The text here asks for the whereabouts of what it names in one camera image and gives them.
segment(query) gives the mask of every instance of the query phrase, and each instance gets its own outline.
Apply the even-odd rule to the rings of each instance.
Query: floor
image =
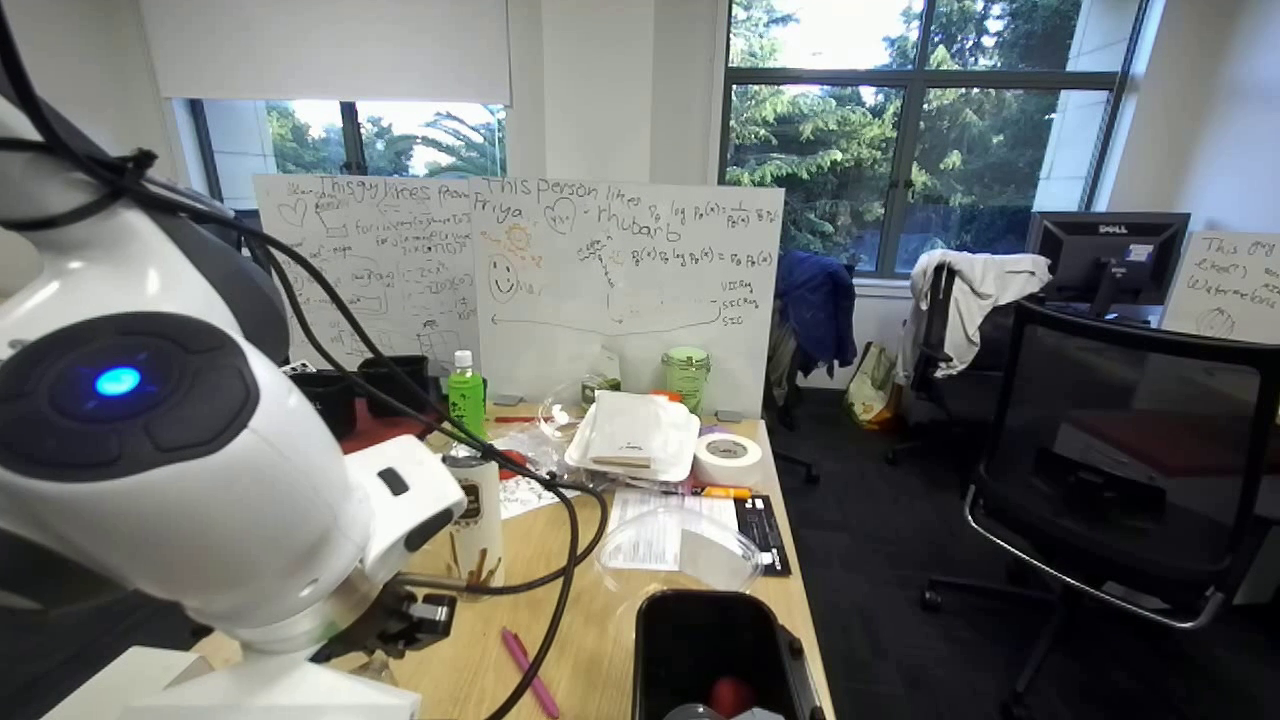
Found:
[[[928,571],[1003,580],[1003,556],[961,519],[951,451],[886,462],[837,393],[801,394],[777,447],[812,458],[794,485],[794,529],[825,639],[837,710],[857,720],[992,720],[1044,607],[917,604]],[[1231,607],[1209,633],[1162,633],[1089,613],[1032,691],[1036,720],[1273,720],[1280,715],[1280,607]]]

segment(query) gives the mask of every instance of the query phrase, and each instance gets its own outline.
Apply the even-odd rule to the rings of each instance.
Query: desk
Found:
[[[801,636],[810,653],[812,695],[827,715],[837,715],[810,594],[806,594],[801,556],[794,544],[794,522],[790,522],[779,481],[769,451],[769,433],[761,420],[743,423],[743,433],[763,443],[763,462],[756,468],[761,473],[756,485],[773,497],[783,544],[794,551],[794,577],[779,577],[779,580],[756,577],[743,590],[761,594],[777,613],[777,618]],[[575,498],[575,507],[588,535],[595,522],[595,504]],[[558,568],[566,559],[562,504],[510,519],[504,548],[510,548],[510,583]],[[407,571],[438,577],[439,568],[446,568],[446,530],[407,564]],[[659,586],[693,586],[693,583],[679,577],[649,577],[649,571],[605,577],[595,568],[595,556],[575,571],[566,627],[541,672],[569,720],[595,720],[595,715],[611,720],[634,710],[637,607],[644,604],[644,594]],[[424,720],[489,715],[521,681],[497,633],[516,627],[524,643],[538,647],[552,616],[552,601],[558,601],[558,586],[541,586],[510,601],[461,594],[452,636],[446,643],[393,659],[393,681],[424,695],[424,707],[420,707]],[[532,695],[524,695],[513,715],[541,720],[541,707]]]

